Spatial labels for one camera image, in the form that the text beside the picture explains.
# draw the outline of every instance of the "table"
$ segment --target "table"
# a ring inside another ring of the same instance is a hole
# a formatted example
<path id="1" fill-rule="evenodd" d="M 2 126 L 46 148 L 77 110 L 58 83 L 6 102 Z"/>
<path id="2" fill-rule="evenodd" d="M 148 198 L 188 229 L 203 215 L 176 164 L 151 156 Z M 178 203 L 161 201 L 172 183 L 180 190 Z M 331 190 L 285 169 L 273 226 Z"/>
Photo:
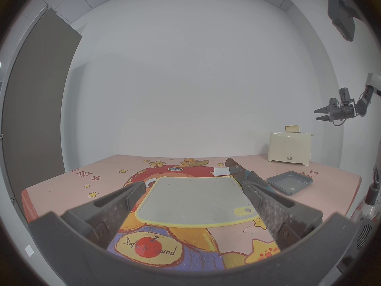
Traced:
<path id="1" fill-rule="evenodd" d="M 309 166 L 268 162 L 267 155 L 232 158 L 264 179 L 289 170 L 313 178 L 312 184 L 291 198 L 321 210 L 323 220 L 334 212 L 345 215 L 361 183 L 359 175 L 315 162 Z M 135 217 L 138 205 L 159 177 L 214 177 L 214 168 L 224 167 L 226 159 L 115 155 L 25 189 L 22 204 L 27 221 L 31 222 L 46 212 L 62 215 L 91 199 L 144 181 L 147 192 L 107 248 L 110 253 L 168 270 L 239 267 L 279 253 L 260 218 L 238 225 L 190 229 L 148 225 Z"/>

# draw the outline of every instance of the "small square tray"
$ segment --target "small square tray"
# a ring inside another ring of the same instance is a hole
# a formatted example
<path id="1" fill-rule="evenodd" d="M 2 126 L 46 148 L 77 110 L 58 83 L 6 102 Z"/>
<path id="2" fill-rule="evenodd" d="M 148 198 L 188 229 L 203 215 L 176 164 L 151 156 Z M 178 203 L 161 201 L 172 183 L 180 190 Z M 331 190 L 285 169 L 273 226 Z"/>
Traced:
<path id="1" fill-rule="evenodd" d="M 297 172 L 289 171 L 267 178 L 267 182 L 287 196 L 292 196 L 311 184 L 313 179 Z"/>

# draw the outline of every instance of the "speaker grille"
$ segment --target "speaker grille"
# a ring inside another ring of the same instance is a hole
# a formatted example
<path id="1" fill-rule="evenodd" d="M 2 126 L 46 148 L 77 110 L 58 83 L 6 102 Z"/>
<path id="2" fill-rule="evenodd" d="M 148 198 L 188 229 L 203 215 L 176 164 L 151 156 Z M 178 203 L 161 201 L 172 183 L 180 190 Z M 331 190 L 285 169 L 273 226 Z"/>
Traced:
<path id="1" fill-rule="evenodd" d="M 373 229 L 372 225 L 365 225 L 362 227 L 360 235 L 357 239 L 357 250 L 361 250 L 369 236 L 369 232 Z"/>

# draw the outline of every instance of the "knife handle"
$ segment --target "knife handle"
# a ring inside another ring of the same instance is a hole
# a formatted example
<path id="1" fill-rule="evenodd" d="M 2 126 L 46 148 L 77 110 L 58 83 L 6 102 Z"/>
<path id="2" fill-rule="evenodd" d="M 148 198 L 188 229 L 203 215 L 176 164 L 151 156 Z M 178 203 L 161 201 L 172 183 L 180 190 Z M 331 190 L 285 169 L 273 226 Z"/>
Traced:
<path id="1" fill-rule="evenodd" d="M 246 170 L 246 178 L 248 181 L 259 184 L 260 186 L 268 189 L 271 192 L 275 193 L 275 190 L 268 184 L 266 180 L 263 180 L 260 176 L 258 176 L 255 172 L 251 171 L 247 174 L 248 170 Z"/>

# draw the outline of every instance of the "cream toaster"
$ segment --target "cream toaster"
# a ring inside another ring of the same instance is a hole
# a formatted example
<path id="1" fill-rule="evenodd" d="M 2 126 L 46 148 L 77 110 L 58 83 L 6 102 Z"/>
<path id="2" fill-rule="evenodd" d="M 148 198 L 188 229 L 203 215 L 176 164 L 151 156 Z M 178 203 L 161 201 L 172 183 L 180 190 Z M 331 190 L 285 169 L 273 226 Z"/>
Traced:
<path id="1" fill-rule="evenodd" d="M 309 165 L 311 159 L 311 135 L 304 132 L 270 133 L 267 161 L 282 161 Z"/>

